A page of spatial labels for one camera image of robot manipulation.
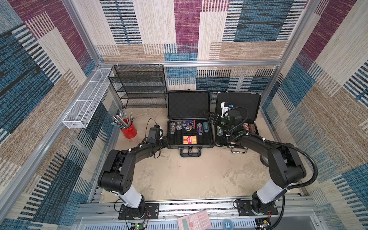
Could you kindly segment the grey poker set case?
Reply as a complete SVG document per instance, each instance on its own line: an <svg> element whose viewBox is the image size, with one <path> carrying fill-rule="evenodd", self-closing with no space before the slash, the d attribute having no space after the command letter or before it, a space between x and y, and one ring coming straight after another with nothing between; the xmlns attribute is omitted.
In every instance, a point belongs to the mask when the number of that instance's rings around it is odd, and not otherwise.
<svg viewBox="0 0 368 230"><path fill-rule="evenodd" d="M170 91L167 95L168 122L167 139L169 149L178 149L183 158L200 157L203 149L214 147L213 128L209 123L210 92L205 90ZM195 120L196 124L209 123L209 132L197 134L187 122ZM170 123L176 123L175 135L170 134ZM183 144L183 136L197 135L197 144Z"/></svg>

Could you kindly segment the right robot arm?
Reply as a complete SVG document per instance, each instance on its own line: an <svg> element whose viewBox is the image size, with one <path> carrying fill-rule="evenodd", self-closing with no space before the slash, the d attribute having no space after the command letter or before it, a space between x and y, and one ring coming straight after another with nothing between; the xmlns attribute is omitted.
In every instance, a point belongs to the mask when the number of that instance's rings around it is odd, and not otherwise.
<svg viewBox="0 0 368 230"><path fill-rule="evenodd" d="M290 143L267 140L255 130L245 129L247 119L240 111L210 113L209 120L221 128L227 143L252 149L267 160L270 180L252 195L254 214L263 215L287 191L309 186L317 179L318 167L311 156Z"/></svg>

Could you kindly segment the black poker set case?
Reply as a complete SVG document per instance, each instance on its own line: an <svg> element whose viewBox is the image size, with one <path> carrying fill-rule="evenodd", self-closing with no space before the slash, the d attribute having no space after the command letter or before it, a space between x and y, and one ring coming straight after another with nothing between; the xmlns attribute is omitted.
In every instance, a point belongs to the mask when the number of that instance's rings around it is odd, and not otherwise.
<svg viewBox="0 0 368 230"><path fill-rule="evenodd" d="M245 92L220 92L216 98L216 106L215 106L215 113L221 115L221 103L228 102L229 104L233 105L235 109L238 109L241 112L242 120L245 120L247 124L255 124L259 105L261 102L261 95L259 94L252 94L252 93L245 93ZM235 142L228 143L226 135L228 132L226 128L223 129L223 135L215 137L216 146L224 147L224 148L231 148L231 149L244 149L248 151L251 147L254 147L255 144L247 141L242 145L237 145ZM234 130L234 132L245 132L242 126L239 126Z"/></svg>

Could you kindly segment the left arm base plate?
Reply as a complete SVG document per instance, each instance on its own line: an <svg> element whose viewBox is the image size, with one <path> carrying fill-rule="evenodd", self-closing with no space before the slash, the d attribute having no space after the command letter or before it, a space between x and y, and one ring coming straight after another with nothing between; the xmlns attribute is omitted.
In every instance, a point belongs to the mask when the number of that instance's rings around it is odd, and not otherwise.
<svg viewBox="0 0 368 230"><path fill-rule="evenodd" d="M118 219L119 220L158 219L159 210L160 210L159 203L146 203L140 205L136 209L122 205L119 211Z"/></svg>

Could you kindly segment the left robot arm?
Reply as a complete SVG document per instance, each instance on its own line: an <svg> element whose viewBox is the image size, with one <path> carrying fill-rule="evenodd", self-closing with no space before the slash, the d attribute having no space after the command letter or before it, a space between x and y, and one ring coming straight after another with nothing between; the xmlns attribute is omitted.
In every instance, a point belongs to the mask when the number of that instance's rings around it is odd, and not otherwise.
<svg viewBox="0 0 368 230"><path fill-rule="evenodd" d="M159 140L146 138L144 143L131 149L111 150L99 174L98 186L117 195L129 208L139 208L143 196L132 185L135 165L166 147L168 140L164 136Z"/></svg>

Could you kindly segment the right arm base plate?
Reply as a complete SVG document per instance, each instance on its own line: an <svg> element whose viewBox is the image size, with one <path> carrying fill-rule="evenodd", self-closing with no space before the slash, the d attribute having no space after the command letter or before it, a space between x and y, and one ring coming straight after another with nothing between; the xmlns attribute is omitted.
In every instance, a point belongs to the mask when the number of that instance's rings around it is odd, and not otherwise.
<svg viewBox="0 0 368 230"><path fill-rule="evenodd" d="M256 200L237 199L233 204L239 216L274 216L279 214L275 202L263 204Z"/></svg>

